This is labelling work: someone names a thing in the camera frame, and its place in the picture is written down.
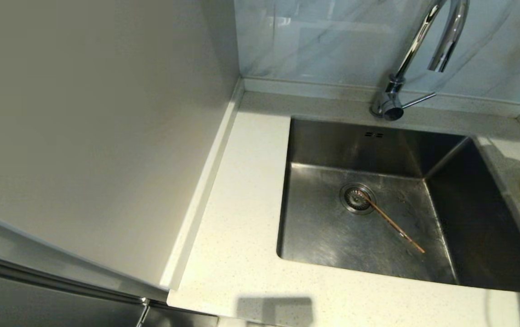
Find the kitchen sink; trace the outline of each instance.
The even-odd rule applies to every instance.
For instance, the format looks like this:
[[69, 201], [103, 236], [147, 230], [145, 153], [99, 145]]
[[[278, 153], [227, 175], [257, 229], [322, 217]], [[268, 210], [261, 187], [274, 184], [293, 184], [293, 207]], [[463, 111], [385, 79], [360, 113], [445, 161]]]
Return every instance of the kitchen sink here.
[[469, 137], [293, 119], [282, 203], [282, 259], [520, 292], [520, 232]]

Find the speckled countertop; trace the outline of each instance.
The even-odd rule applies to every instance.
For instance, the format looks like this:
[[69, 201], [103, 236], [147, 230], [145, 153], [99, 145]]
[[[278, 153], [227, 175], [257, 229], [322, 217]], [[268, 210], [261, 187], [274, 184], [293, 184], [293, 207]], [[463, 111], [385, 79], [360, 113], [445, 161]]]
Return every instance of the speckled countertop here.
[[472, 136], [520, 226], [515, 119], [412, 107], [402, 119], [385, 122], [362, 102], [246, 93], [169, 305], [284, 326], [520, 326], [520, 293], [279, 258], [291, 116]]

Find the sink drain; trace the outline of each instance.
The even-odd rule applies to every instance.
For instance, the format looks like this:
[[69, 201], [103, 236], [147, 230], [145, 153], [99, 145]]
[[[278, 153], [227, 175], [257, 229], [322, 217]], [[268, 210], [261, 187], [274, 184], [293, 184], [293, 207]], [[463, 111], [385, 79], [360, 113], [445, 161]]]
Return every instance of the sink drain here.
[[357, 215], [366, 215], [374, 210], [363, 196], [367, 196], [371, 202], [377, 204], [373, 191], [361, 183], [347, 184], [339, 192], [339, 198], [343, 207]]

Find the faucet handle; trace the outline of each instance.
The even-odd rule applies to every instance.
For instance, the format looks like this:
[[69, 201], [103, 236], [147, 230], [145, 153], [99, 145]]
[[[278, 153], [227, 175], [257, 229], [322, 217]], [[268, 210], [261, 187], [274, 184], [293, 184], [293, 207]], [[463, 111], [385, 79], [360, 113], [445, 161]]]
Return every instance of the faucet handle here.
[[408, 108], [408, 107], [410, 107], [412, 105], [416, 105], [416, 104], [418, 104], [420, 102], [426, 101], [427, 99], [431, 99], [431, 98], [433, 98], [435, 96], [436, 96], [435, 92], [432, 92], [432, 93], [430, 93], [428, 95], [424, 95], [423, 97], [421, 97], [419, 99], [415, 99], [413, 101], [410, 101], [410, 102], [404, 104], [403, 106], [401, 106], [401, 109], [405, 109], [405, 108]]

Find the wooden chopstick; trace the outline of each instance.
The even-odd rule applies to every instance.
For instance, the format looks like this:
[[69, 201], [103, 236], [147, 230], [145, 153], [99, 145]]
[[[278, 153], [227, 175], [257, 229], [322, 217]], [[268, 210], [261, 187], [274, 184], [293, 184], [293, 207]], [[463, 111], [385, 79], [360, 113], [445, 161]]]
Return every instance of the wooden chopstick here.
[[364, 198], [371, 205], [371, 207], [374, 207], [374, 209], [377, 210], [377, 212], [381, 215], [381, 217], [383, 217], [385, 220], [387, 220], [387, 222], [389, 222], [389, 224], [391, 226], [393, 226], [393, 228], [395, 228], [398, 232], [400, 232], [400, 234], [403, 235], [403, 237], [406, 238], [408, 241], [410, 241], [410, 243], [413, 244], [420, 252], [426, 253], [426, 251], [424, 251], [424, 249], [422, 249], [421, 246], [419, 246], [414, 240], [412, 240], [410, 238], [410, 236], [407, 236], [407, 234], [404, 232], [404, 230], [401, 229], [395, 222], [393, 222], [391, 220], [391, 218], [389, 218], [389, 216], [385, 212], [383, 212], [382, 209], [380, 209], [377, 205], [375, 205], [375, 203], [373, 203], [367, 197], [367, 195], [363, 194], [363, 192], [361, 192], [361, 191], [359, 191], [359, 195], [361, 195], [362, 198]]

